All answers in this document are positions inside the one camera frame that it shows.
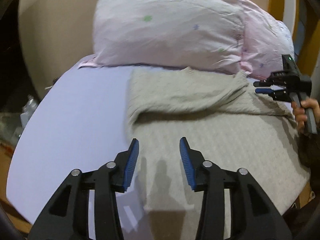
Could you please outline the person's right hand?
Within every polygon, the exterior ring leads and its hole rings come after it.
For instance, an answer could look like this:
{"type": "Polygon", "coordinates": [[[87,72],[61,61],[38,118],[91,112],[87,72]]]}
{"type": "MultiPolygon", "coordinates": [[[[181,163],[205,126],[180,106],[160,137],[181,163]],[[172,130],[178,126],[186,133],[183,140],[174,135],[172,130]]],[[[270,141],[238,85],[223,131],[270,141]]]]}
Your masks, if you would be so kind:
{"type": "Polygon", "coordinates": [[[301,106],[299,107],[296,102],[291,102],[292,114],[295,117],[298,131],[300,133],[304,132],[305,123],[308,120],[308,117],[305,114],[307,108],[312,109],[316,124],[319,127],[320,109],[318,101],[313,98],[307,98],[306,100],[301,101],[300,105],[301,106]]]}

